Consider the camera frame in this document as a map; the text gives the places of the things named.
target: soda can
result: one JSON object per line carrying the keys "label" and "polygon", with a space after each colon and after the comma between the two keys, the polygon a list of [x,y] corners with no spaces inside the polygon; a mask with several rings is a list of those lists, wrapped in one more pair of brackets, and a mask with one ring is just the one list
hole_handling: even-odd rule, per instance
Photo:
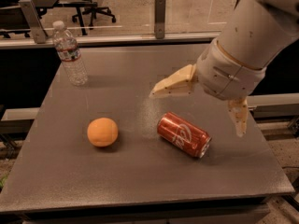
{"label": "soda can", "polygon": [[172,112],[162,116],[157,126],[157,133],[170,143],[192,157],[202,158],[211,137],[208,133]]}

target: floor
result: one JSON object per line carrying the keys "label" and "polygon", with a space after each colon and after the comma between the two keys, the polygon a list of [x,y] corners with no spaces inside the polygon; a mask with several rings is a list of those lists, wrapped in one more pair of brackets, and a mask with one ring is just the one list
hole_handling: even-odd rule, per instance
{"label": "floor", "polygon": [[[94,0],[99,5],[109,6],[116,15],[117,22],[112,23],[106,16],[98,16],[89,35],[131,35],[153,34],[154,0]],[[234,10],[236,0],[166,0],[167,33],[200,33],[220,31]],[[52,23],[64,21],[72,32],[78,36],[81,31],[71,16],[73,8],[55,8],[49,10],[41,22],[47,33],[52,33]],[[89,24],[89,15],[84,16]],[[274,155],[292,182],[299,176],[299,140],[295,139],[288,129],[286,119],[257,121],[257,125],[272,148]],[[15,159],[5,159],[6,151],[0,148],[0,180],[9,175]],[[268,201],[271,213],[258,224],[295,224],[299,223],[299,214],[280,197]]]}

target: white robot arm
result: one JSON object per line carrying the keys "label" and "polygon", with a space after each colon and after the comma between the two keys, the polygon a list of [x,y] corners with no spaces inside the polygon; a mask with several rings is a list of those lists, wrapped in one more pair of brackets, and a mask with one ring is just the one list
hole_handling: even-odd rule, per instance
{"label": "white robot arm", "polygon": [[242,136],[246,132],[247,96],[264,78],[267,65],[298,38],[299,0],[241,0],[197,63],[160,81],[150,97],[190,92],[190,82],[182,80],[198,77],[205,92],[228,100],[237,135]]}

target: plastic water bottle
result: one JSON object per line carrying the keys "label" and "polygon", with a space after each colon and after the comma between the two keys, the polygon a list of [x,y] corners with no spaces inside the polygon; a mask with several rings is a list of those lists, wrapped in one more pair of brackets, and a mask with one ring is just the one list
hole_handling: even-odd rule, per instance
{"label": "plastic water bottle", "polygon": [[67,30],[63,21],[55,21],[53,27],[53,43],[70,82],[75,86],[84,85],[88,76],[76,38]]}

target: bottle cap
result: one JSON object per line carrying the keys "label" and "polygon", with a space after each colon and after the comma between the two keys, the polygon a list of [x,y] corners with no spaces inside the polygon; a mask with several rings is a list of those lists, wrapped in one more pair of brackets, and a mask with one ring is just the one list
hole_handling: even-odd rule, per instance
{"label": "bottle cap", "polygon": [[53,23],[53,27],[56,30],[63,30],[64,29],[64,22],[63,21],[55,21]]}

